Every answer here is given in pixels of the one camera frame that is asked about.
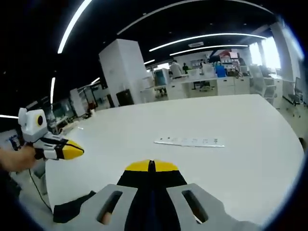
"blue container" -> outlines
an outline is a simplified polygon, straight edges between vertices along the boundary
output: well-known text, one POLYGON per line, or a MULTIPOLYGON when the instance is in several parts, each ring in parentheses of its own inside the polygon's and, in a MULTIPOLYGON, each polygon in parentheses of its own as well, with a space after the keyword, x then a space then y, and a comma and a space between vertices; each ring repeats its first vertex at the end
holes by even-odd
POLYGON ((218 78, 226 77, 226 70, 224 66, 216 66, 216 73, 218 78))
POLYGON ((158 70, 156 71, 155 74, 156 74, 156 85, 157 86, 166 85, 166 79, 164 77, 163 70, 158 70))

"table surface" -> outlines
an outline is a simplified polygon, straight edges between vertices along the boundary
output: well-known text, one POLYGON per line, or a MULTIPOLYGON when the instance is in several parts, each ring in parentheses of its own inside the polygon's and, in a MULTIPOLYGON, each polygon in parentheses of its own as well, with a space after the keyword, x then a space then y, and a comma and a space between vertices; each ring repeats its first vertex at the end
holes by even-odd
POLYGON ((52 208, 116 184, 132 162, 160 159, 222 201, 232 217, 264 225, 288 198, 304 158, 290 125, 259 95, 111 108, 81 121, 67 137, 85 153, 70 161, 47 161, 52 208), (225 147, 155 144, 161 136, 221 138, 225 147))

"led light strip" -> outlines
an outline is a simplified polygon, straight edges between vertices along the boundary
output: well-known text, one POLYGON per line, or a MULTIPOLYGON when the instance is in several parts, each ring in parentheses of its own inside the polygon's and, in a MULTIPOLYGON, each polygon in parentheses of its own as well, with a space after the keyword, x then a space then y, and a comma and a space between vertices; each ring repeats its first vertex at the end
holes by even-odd
MULTIPOLYGON (((178 5, 182 5, 182 4, 186 4, 186 3, 190 3, 190 2, 195 2, 195 1, 206 1, 206 0, 184 0, 184 1, 180 1, 180 2, 176 2, 176 3, 173 3, 171 5, 168 5, 168 6, 164 6, 162 8, 159 8, 155 11, 152 11, 150 13, 147 13, 146 15, 144 15, 143 17, 137 19, 136 21, 132 22, 131 24, 129 24, 127 27, 123 28, 122 30, 120 30, 117 35, 120 35, 122 34, 124 31, 126 31, 127 29, 129 29, 131 26, 135 25, 136 23, 142 21, 143 19, 147 18, 147 17, 150 17, 151 15, 155 14, 155 13, 158 13, 158 12, 161 12, 161 11, 164 11, 166 9, 169 9, 171 7, 174 7, 174 6, 178 6, 178 5)), ((244 3, 244 4, 248 4, 248 5, 251 5, 251 6, 255 6, 255 7, 258 7, 259 9, 262 9, 264 11, 267 11, 271 14, 274 14, 273 12, 269 11, 268 9, 262 7, 262 6, 259 6, 257 4, 254 4, 254 3, 251 3, 251 2, 248 2, 248 1, 244 1, 244 0, 227 0, 227 1, 236 1, 236 2, 240 2, 240 3, 244 3)))
POLYGON ((51 79, 51 88, 50 88, 50 104, 53 103, 53 89, 54 89, 54 82, 56 81, 56 78, 53 77, 51 79))
POLYGON ((96 80, 92 81, 91 84, 96 83, 100 78, 98 77, 96 80))
POLYGON ((0 118, 9 118, 9 119, 18 119, 18 116, 12 116, 12 115, 0 115, 0 118))
POLYGON ((197 51, 197 50, 208 49, 208 48, 217 48, 217 47, 248 47, 248 45, 219 45, 219 46, 210 46, 210 47, 199 47, 199 48, 190 49, 190 50, 186 50, 186 51, 176 52, 176 53, 170 54, 170 56, 176 55, 176 54, 182 54, 182 53, 190 52, 190 51, 197 51))
POLYGON ((155 50, 157 50, 157 49, 160 49, 160 48, 163 48, 163 47, 166 47, 166 46, 169 46, 169 45, 178 43, 178 42, 188 41, 188 40, 191 40, 191 39, 196 39, 196 38, 199 39, 199 38, 212 37, 212 36, 224 36, 224 35, 251 36, 251 37, 256 37, 256 38, 260 38, 260 39, 261 39, 261 38, 262 38, 262 39, 266 39, 266 37, 260 36, 260 35, 241 34, 241 33, 218 33, 218 34, 200 35, 200 36, 195 36, 195 37, 180 39, 180 40, 177 40, 177 41, 174 41, 174 42, 170 42, 170 43, 161 45, 161 46, 159 46, 159 47, 155 47, 155 48, 153 48, 153 49, 150 49, 149 52, 155 51, 155 50))
POLYGON ((152 59, 152 60, 150 60, 150 61, 145 62, 144 65, 147 65, 147 64, 152 63, 152 62, 154 62, 154 61, 155 61, 155 59, 152 59))
POLYGON ((78 18, 81 16, 82 12, 86 9, 86 7, 90 4, 91 1, 92 0, 84 0, 84 2, 79 6, 78 10, 74 14, 71 22, 68 24, 66 31, 63 35, 63 38, 61 40, 61 43, 60 43, 60 46, 59 46, 59 49, 58 49, 58 54, 62 53, 64 46, 67 42, 68 36, 71 33, 75 23, 77 22, 78 18))

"white pillar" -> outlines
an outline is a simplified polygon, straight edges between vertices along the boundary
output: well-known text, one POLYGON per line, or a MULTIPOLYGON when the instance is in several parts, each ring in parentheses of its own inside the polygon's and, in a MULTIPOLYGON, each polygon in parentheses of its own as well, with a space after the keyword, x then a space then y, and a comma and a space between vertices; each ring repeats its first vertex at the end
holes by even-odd
POLYGON ((99 54, 108 89, 115 106, 116 94, 129 89, 135 104, 142 103, 141 79, 147 76, 138 42, 117 39, 99 54))
POLYGON ((299 60, 290 39, 285 37, 281 23, 274 23, 270 28, 279 53, 282 77, 283 79, 295 81, 296 77, 300 77, 299 60))
POLYGON ((262 65, 266 66, 266 61, 265 61, 265 54, 264 54, 264 50, 263 50, 263 46, 262 46, 262 42, 259 41, 258 43, 258 47, 259 47, 259 51, 261 54, 261 61, 262 61, 262 65))
POLYGON ((238 53, 240 54, 240 57, 244 60, 246 66, 252 64, 251 54, 248 47, 244 49, 239 49, 238 53))

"white cabinet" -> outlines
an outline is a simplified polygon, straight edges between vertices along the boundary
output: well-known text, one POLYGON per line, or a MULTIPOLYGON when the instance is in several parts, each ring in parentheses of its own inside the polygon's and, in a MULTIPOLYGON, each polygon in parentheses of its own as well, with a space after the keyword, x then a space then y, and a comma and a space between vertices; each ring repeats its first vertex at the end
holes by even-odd
POLYGON ((283 95, 283 81, 282 79, 275 79, 274 84, 275 84, 275 95, 273 100, 273 106, 275 108, 280 108, 283 95))
POLYGON ((234 78, 235 94, 250 94, 250 79, 249 77, 234 78))
POLYGON ((234 95, 234 78, 218 78, 217 79, 217 92, 218 95, 234 95))
POLYGON ((187 98, 184 84, 168 84, 166 86, 167 95, 169 100, 178 100, 187 98))

